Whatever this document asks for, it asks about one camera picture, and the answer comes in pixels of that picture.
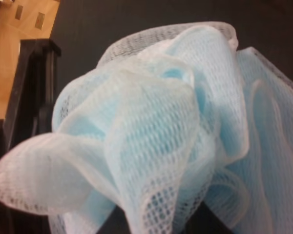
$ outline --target black surface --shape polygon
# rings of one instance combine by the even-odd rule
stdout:
[[[105,49],[124,36],[207,20],[232,24],[239,48],[254,46],[293,80],[293,14],[274,5],[255,0],[62,0],[51,33],[63,52],[57,93],[94,69]]]
[[[3,125],[6,151],[31,136],[51,131],[56,54],[61,51],[49,39],[21,41]]]
[[[129,226],[123,210],[116,207],[105,224],[96,234],[130,234]]]

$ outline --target netting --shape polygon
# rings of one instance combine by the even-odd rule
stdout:
[[[293,83],[220,22],[111,45],[54,108],[53,133],[0,161],[0,201],[93,234],[180,233],[205,201],[236,234],[293,234]]]

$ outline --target light blue mesh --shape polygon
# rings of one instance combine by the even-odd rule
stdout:
[[[180,233],[205,201],[235,234],[293,234],[293,83],[219,22],[111,45],[54,108],[53,133],[0,161],[0,201],[93,234]]]

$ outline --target wooden surface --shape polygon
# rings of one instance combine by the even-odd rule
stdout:
[[[22,5],[21,19],[15,19]],[[59,7],[55,0],[15,0],[0,4],[0,118],[5,117],[7,103],[18,62],[21,39],[49,38]],[[42,29],[35,28],[38,13],[45,14]]]

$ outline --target dark background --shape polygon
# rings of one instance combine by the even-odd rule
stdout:
[[[129,34],[175,23],[225,21],[293,80],[293,0],[61,0],[51,38],[62,49],[58,90],[94,69]]]

